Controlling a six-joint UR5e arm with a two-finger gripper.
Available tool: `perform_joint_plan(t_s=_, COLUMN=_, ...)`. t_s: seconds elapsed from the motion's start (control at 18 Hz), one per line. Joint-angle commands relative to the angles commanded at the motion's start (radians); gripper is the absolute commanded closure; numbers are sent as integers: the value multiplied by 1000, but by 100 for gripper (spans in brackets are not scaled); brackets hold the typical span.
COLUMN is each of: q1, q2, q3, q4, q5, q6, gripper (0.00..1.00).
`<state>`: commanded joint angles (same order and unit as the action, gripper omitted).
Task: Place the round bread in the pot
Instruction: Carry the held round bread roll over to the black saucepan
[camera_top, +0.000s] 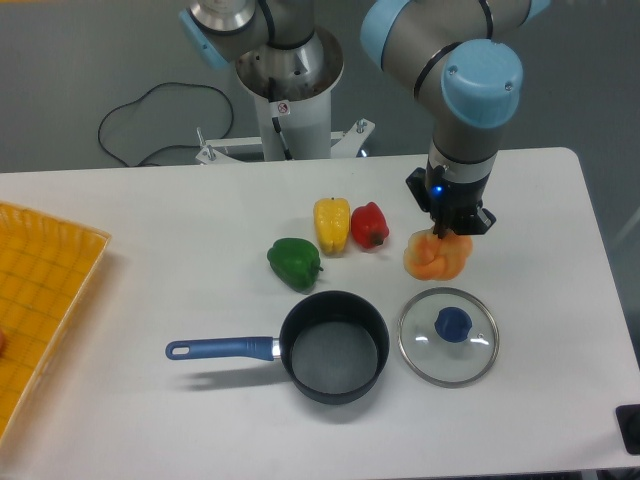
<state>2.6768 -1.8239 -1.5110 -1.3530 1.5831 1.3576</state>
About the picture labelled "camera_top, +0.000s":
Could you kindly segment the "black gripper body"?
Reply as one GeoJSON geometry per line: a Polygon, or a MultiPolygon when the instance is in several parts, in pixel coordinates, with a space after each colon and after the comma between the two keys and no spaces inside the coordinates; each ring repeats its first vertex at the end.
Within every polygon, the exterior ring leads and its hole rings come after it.
{"type": "Polygon", "coordinates": [[[471,183],[445,178],[442,166],[416,168],[405,180],[420,209],[431,220],[446,215],[450,218],[448,233],[484,235],[495,224],[496,217],[483,206],[482,196],[489,176],[471,183]]]}

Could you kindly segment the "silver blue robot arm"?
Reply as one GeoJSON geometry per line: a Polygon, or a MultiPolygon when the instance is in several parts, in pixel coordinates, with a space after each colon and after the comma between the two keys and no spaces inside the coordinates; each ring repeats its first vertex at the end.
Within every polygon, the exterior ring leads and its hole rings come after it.
{"type": "MultiPolygon", "coordinates": [[[[360,30],[371,61],[433,116],[428,162],[407,180],[445,237],[494,224],[482,195],[517,110],[523,67],[497,36],[531,21],[543,1],[378,1],[360,30]]],[[[331,92],[344,70],[337,39],[310,1],[194,1],[179,14],[214,69],[233,66],[253,96],[268,160],[320,159],[332,143],[331,92]]]]}

